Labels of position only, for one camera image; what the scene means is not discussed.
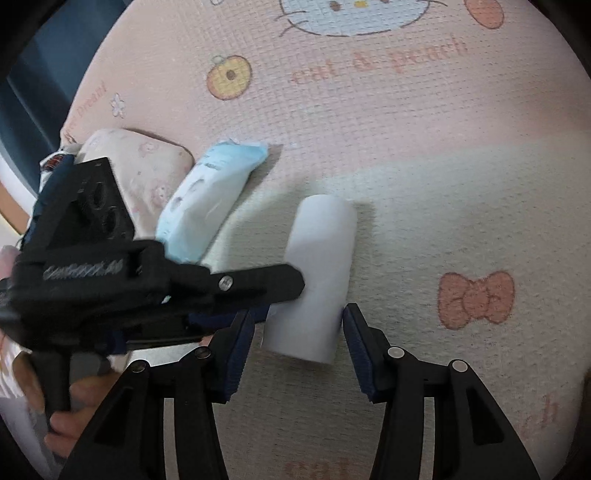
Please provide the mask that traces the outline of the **person's left hand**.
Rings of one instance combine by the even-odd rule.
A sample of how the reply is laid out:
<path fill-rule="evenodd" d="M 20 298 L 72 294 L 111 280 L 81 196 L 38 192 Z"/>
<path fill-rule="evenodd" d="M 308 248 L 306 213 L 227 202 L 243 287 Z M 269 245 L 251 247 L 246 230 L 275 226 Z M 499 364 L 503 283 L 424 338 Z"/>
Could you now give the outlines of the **person's left hand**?
<path fill-rule="evenodd" d="M 45 412 L 40 382 L 30 363 L 30 355 L 22 351 L 12 364 L 15 380 L 29 405 L 37 412 Z M 119 379 L 120 373 L 109 369 L 102 375 L 88 376 L 70 386 L 73 398 L 82 404 L 75 412 L 55 412 L 50 417 L 50 432 L 44 442 L 50 451 L 68 458 L 92 416 Z"/>

